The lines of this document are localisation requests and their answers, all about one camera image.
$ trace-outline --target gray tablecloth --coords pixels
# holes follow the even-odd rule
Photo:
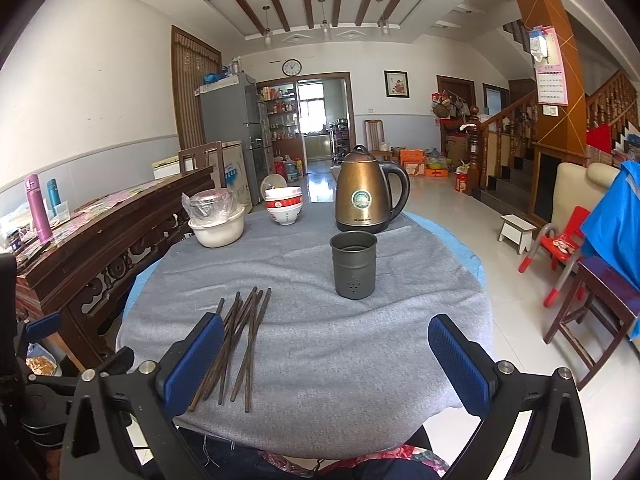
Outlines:
[[[460,400],[431,352],[427,326],[449,314],[487,351],[485,291],[432,233],[404,216],[378,234],[376,290],[361,301],[335,293],[329,238],[333,203],[305,204],[280,226],[266,211],[246,217],[232,245],[174,245],[118,334],[136,366],[159,360],[220,297],[273,289],[255,348],[253,409],[217,394],[176,423],[288,456],[352,458],[402,444],[431,415]],[[246,335],[230,366],[235,380]]]

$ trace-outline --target sofa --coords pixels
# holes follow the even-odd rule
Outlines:
[[[563,162],[558,166],[551,221],[564,229],[577,205],[593,211],[620,170],[594,162],[588,168]]]

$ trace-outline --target red chair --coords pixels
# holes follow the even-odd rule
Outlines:
[[[564,231],[562,231],[558,236],[554,236],[554,234],[559,233],[560,229],[556,224],[546,224],[542,229],[540,229],[540,234],[536,241],[533,243],[533,247],[529,251],[529,253],[524,257],[520,267],[518,267],[519,272],[524,272],[529,267],[531,260],[536,255],[536,251],[542,245],[547,251],[551,253],[551,268],[556,270],[558,268],[558,260],[564,263],[564,270],[562,274],[560,274],[560,278],[554,285],[554,288],[551,289],[551,292],[545,298],[544,305],[546,307],[550,307],[551,304],[558,297],[558,293],[560,289],[564,285],[564,282],[569,277],[571,270],[574,267],[574,263],[582,258],[582,251],[580,247],[584,242],[584,234],[580,231],[580,226],[582,222],[584,222],[589,216],[590,211],[587,209],[576,206],[574,211],[571,213],[571,218],[566,224]],[[568,247],[572,248],[573,254],[570,252],[564,252],[560,250],[557,244],[566,244]]]

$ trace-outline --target wooden pillar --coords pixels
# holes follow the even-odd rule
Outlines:
[[[574,32],[561,0],[516,1],[527,31],[535,27],[555,28],[566,75],[569,104],[558,107],[558,117],[543,115],[542,105],[538,104],[536,142],[533,143],[533,186],[528,216],[537,224],[542,224],[551,218],[558,164],[573,162],[583,165],[587,161],[587,109],[582,66]]]
[[[476,127],[468,127],[466,132],[466,147],[469,154],[469,170],[466,173],[466,189],[465,193],[472,196],[475,189],[480,187],[480,175],[482,173],[482,132],[478,130],[478,112],[477,106],[472,106],[470,123],[475,123]]]

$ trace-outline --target gold kettle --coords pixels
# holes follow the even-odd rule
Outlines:
[[[395,207],[391,203],[389,173],[395,173],[402,185]],[[335,222],[340,231],[384,231],[409,198],[409,176],[404,168],[377,161],[361,145],[344,157],[336,181]]]

